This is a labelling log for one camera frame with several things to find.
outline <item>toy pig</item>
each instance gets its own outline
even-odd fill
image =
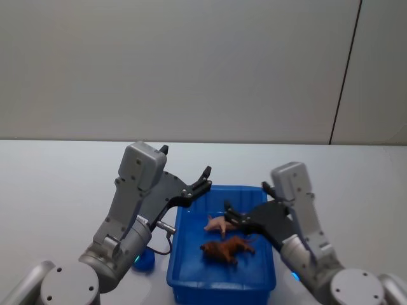
[[[226,235],[227,231],[236,230],[236,227],[230,222],[226,221],[223,216],[212,218],[208,215],[208,224],[203,227],[205,231],[215,231],[219,230],[221,232],[222,238]]]
[[[210,241],[199,247],[203,254],[211,259],[228,264],[237,265],[235,254],[239,251],[248,251],[251,254],[256,251],[248,245],[251,240],[245,240],[238,236],[234,236],[224,242]]]

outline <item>toy animal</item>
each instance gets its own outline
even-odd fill
[[[208,215],[208,224],[203,227],[205,231],[216,231],[221,232],[222,238],[225,237],[226,231],[236,230],[236,227],[230,222],[226,221],[223,216],[212,218]]]
[[[248,245],[251,240],[245,240],[239,236],[234,236],[226,241],[210,241],[203,244],[199,249],[203,250],[203,254],[209,258],[228,264],[237,265],[235,254],[239,251],[248,251],[255,254],[256,251]]]

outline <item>blue led light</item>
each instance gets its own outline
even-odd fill
[[[300,277],[298,276],[298,274],[296,274],[295,272],[291,273],[293,275],[293,277],[297,280],[300,281]]]

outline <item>gray robot arm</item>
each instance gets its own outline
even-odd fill
[[[108,215],[78,262],[37,265],[0,305],[99,305],[142,253],[155,227],[174,234],[161,221],[171,207],[189,207],[210,190],[208,166],[192,185],[164,172],[168,147],[156,150],[136,142],[123,155]]]
[[[404,305],[407,289],[393,275],[378,278],[360,269],[346,269],[336,257],[314,207],[315,195],[303,163],[292,162],[272,171],[274,188],[263,189],[275,200],[247,214],[225,203],[225,217],[245,233],[264,235],[321,304]]]

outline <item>cable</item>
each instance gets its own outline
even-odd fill
[[[172,242],[171,242],[170,237],[171,237],[171,234],[167,233],[167,240],[168,240],[168,244],[170,245],[170,250],[168,250],[168,252],[160,252],[160,251],[157,251],[157,250],[155,250],[153,248],[150,248],[149,246],[147,246],[147,248],[150,249],[151,251],[153,251],[154,253],[159,254],[159,255],[168,255],[169,253],[172,252]]]

